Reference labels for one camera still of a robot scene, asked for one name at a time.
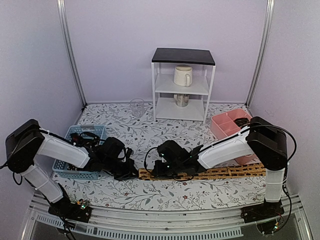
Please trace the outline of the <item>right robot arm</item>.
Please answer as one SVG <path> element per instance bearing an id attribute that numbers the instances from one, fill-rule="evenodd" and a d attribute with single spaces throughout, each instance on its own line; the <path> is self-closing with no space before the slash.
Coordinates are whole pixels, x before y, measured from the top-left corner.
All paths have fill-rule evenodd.
<path id="1" fill-rule="evenodd" d="M 273 125 L 263 118 L 253 117 L 238 132 L 205 147 L 187 151 L 174 140 L 167 140 L 155 149 L 160 157 L 154 163 L 151 175 L 171 177 L 179 173 L 195 175 L 232 159 L 255 155 L 266 170 L 264 203 L 258 213 L 269 218 L 278 210 L 285 173 L 294 153 L 288 155 L 287 138 L 296 146 L 297 141 L 286 129 Z"/>

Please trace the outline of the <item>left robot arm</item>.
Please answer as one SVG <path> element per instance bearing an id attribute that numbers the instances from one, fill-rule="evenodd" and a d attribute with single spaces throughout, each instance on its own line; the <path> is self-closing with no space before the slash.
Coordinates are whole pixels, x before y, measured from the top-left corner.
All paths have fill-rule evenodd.
<path id="1" fill-rule="evenodd" d="M 101 139 L 89 131 L 74 132 L 70 136 L 70 140 L 65 139 L 30 119 L 6 137 L 6 161 L 1 165 L 25 178 L 63 217 L 70 217 L 74 208 L 86 210 L 88 206 L 71 202 L 64 188 L 36 164 L 36 156 L 60 160 L 87 172 L 103 171 L 118 181 L 136 178 L 139 174 L 131 159 L 132 149 L 117 138 Z"/>

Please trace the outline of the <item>yellow beetle-print tie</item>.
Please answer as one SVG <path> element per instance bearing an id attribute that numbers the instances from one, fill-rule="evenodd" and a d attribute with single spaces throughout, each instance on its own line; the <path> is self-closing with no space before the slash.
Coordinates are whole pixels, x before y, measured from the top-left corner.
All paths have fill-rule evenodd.
<path id="1" fill-rule="evenodd" d="M 254 163 L 247 165 L 226 166 L 211 168 L 202 173 L 187 175 L 179 173 L 177 176 L 153 176 L 146 169 L 138 170 L 138 179 L 144 181 L 160 181 L 160 180 L 217 180 L 217 179 L 237 179 L 248 177 L 263 177 L 266 175 L 266 169 L 262 163 Z"/>

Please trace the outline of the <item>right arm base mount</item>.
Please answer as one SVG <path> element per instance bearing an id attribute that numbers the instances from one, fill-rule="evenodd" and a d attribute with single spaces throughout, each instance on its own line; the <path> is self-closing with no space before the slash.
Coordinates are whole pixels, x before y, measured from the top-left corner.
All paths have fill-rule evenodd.
<path id="1" fill-rule="evenodd" d="M 240 217 L 245 223 L 251 223 L 268 218 L 279 217 L 284 213 L 285 211 L 281 200 L 278 202 L 267 202 L 264 200 L 263 203 L 241 208 Z"/>

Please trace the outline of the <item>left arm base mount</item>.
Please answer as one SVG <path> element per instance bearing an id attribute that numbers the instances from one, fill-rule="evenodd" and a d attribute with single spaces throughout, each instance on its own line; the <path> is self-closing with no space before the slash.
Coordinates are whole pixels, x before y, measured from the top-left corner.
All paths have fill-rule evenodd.
<path id="1" fill-rule="evenodd" d="M 91 218 L 92 208 L 90 206 L 82 207 L 67 198 L 62 198 L 55 203 L 50 203 L 48 213 L 63 219 L 88 223 Z"/>

